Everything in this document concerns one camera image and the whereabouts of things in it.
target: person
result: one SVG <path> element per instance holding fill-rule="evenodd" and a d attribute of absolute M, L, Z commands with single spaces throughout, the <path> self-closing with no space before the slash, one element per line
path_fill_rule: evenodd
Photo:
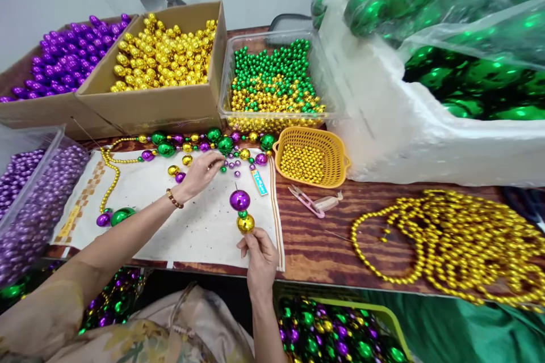
<path fill-rule="evenodd" d="M 202 192 L 223 165 L 209 151 L 171 190 L 183 204 Z M 250 362 L 286 363 L 273 309 L 278 252 L 260 228 L 237 244 L 250 256 L 248 289 L 254 339 L 215 293 L 196 285 L 167 296 L 124 324 L 78 335 L 83 311 L 121 266 L 174 211 L 167 195 L 97 237 L 38 289 L 0 316 L 0 363 L 5 362 Z"/>

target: green fabric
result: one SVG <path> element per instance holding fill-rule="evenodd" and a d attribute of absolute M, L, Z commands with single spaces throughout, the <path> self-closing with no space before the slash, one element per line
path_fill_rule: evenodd
<path fill-rule="evenodd" d="M 489 303 L 364 291 L 398 318 L 422 363 L 544 363 L 545 317 Z"/>

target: bracelet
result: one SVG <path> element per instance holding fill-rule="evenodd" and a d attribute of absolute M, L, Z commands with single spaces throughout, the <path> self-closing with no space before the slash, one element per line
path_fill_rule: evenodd
<path fill-rule="evenodd" d="M 179 202 L 176 201 L 176 199 L 174 198 L 174 196 L 172 195 L 170 189 L 167 189 L 166 190 L 166 195 L 167 197 L 170 199 L 170 201 L 172 201 L 172 204 L 174 204 L 176 207 L 178 207 L 179 209 L 183 209 L 183 204 L 180 204 Z"/>

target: pink scissors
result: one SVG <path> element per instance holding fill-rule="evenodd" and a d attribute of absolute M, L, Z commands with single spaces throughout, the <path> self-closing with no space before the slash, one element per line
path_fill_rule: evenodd
<path fill-rule="evenodd" d="M 301 191 L 301 189 L 297 186 L 294 186 L 293 184 L 291 187 L 288 187 L 290 189 L 290 192 L 297 197 L 297 199 L 303 203 L 303 205 L 308 208 L 316 217 L 318 218 L 324 218 L 325 213 L 322 210 L 319 210 L 314 205 L 314 201 L 308 198 L 308 196 Z"/>

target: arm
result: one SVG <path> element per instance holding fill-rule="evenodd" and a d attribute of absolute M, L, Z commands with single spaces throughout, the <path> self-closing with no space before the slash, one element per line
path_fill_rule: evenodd
<path fill-rule="evenodd" d="M 217 174 L 223 160 L 221 154 L 212 151 L 195 160 L 183 183 L 171 190 L 176 201 L 183 204 L 204 190 Z M 115 272 L 132 259 L 176 209 L 166 195 L 160 197 L 97 237 L 42 285 L 74 281 L 82 288 L 83 304 L 88 305 Z"/>
<path fill-rule="evenodd" d="M 250 251 L 248 289 L 254 327 L 255 361 L 287 363 L 273 308 L 273 282 L 278 266 L 278 251 L 267 232 L 256 227 L 240 240 L 237 247 L 244 258 Z"/>

